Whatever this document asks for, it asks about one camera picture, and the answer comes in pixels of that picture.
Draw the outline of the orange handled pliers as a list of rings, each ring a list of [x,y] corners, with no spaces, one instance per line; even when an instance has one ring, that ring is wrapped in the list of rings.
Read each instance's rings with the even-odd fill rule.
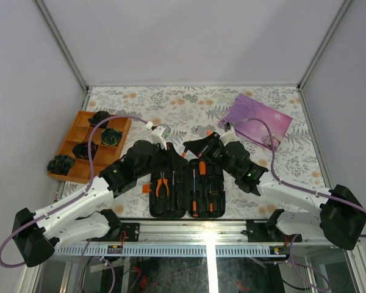
[[[163,171],[160,172],[160,178],[157,180],[156,198],[168,198],[170,196],[170,189],[168,186],[168,179],[165,177]]]

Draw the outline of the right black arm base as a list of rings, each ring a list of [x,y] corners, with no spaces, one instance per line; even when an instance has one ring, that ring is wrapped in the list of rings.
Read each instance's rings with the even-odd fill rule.
[[[284,242],[286,235],[276,226],[280,213],[274,212],[266,220],[246,220],[246,233],[249,242]]]

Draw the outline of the black plastic tool case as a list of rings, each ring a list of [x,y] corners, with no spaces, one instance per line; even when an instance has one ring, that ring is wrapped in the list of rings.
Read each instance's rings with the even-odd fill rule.
[[[194,219],[217,219],[226,211],[226,193],[224,191],[224,174],[221,167],[206,163],[204,184],[199,175],[199,159],[192,159],[184,168],[176,171],[175,185],[171,185],[171,177],[167,177],[166,169],[162,170],[168,179],[170,196],[156,198],[157,180],[160,172],[151,173],[150,182],[143,186],[143,192],[149,195],[149,213],[158,219],[180,219],[186,214]],[[196,170],[196,191],[199,216],[194,217],[192,211],[193,169]],[[214,212],[209,211],[209,184],[212,186]]]

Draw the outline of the orange handled screwdriver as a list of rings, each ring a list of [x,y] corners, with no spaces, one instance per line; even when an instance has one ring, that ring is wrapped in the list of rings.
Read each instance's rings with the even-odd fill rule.
[[[204,161],[199,162],[199,175],[201,178],[201,183],[204,184],[206,176],[206,163]]]

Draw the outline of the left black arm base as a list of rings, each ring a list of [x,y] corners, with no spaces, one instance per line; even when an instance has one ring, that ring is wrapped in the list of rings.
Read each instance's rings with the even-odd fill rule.
[[[134,222],[122,223],[119,231],[107,236],[108,241],[119,243],[138,242],[140,235],[140,224]]]

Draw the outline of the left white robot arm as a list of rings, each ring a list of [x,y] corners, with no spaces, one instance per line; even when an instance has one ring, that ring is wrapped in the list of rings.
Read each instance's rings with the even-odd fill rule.
[[[77,192],[35,212],[28,208],[18,211],[12,239],[25,265],[35,267],[56,250],[82,240],[118,239],[122,223],[101,205],[133,189],[139,178],[152,172],[177,171],[187,164],[172,143],[163,149],[158,143],[139,140]]]

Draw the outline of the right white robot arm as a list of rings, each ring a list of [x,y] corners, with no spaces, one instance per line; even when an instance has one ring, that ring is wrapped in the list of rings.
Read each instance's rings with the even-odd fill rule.
[[[277,178],[269,169],[253,162],[239,141],[223,142],[216,132],[183,145],[198,159],[231,175],[242,191],[271,197],[302,210],[275,211],[266,225],[271,240],[279,241],[294,234],[313,235],[325,237],[344,250],[355,248],[366,224],[366,210],[349,188],[336,185],[333,189],[313,190],[305,184]]]

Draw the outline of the black handled screwdriver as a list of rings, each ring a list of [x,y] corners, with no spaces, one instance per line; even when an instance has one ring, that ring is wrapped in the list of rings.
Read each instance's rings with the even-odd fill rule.
[[[192,211],[193,211],[194,217],[199,216],[197,198],[198,198],[198,196],[197,196],[197,191],[196,191],[196,170],[193,169]]]

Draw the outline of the orange black utility tool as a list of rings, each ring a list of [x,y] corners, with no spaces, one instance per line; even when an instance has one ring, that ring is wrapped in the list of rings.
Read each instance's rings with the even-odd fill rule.
[[[213,193],[212,193],[212,186],[211,186],[211,184],[209,184],[209,195],[208,195],[208,197],[209,197],[209,211],[211,212],[211,213],[213,213],[214,212],[214,197],[213,197]]]

